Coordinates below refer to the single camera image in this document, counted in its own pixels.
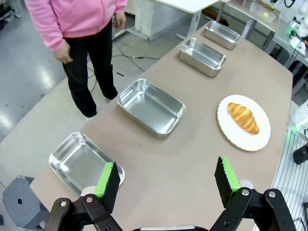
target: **person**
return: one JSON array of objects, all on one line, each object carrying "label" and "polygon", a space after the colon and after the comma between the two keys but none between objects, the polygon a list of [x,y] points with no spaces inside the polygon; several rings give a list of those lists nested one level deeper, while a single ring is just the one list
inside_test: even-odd
[{"label": "person", "polygon": [[87,118],[94,117],[87,56],[104,97],[112,100],[118,94],[111,65],[112,17],[118,30],[125,28],[127,0],[26,0],[26,5],[45,45],[63,63],[77,108]]}]

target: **black cup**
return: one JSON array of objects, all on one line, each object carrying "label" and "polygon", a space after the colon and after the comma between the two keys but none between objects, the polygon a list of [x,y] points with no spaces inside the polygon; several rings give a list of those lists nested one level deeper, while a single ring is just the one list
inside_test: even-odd
[{"label": "black cup", "polygon": [[308,143],[293,152],[293,160],[297,165],[308,160]]}]

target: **clear plastic box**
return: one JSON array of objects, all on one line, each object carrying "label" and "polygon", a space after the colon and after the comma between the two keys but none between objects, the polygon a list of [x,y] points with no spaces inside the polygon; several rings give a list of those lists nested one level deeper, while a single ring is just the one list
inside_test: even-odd
[{"label": "clear plastic box", "polygon": [[275,19],[275,17],[276,17],[276,15],[275,15],[273,12],[271,12],[271,11],[265,9],[264,7],[260,6],[260,5],[259,5],[258,3],[256,3],[256,2],[253,2],[253,3],[250,5],[249,10],[250,10],[251,12],[254,12],[254,13],[256,13],[257,15],[263,17],[266,21],[268,21],[268,22],[270,22],[270,23],[271,23],[271,22]]}]

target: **pink jacket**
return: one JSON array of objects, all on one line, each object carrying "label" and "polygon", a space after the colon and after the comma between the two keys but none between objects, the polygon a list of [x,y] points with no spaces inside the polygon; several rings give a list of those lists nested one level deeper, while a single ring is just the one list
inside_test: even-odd
[{"label": "pink jacket", "polygon": [[101,31],[113,14],[123,13],[128,0],[26,0],[36,29],[44,43],[56,51],[65,38]]}]

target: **bread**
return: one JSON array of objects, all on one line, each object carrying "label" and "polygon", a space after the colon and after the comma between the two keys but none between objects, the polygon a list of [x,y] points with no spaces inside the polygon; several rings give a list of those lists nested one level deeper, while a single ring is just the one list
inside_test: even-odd
[{"label": "bread", "polygon": [[255,121],[252,112],[237,103],[229,103],[228,111],[236,123],[245,131],[257,135],[259,134],[259,127]]}]

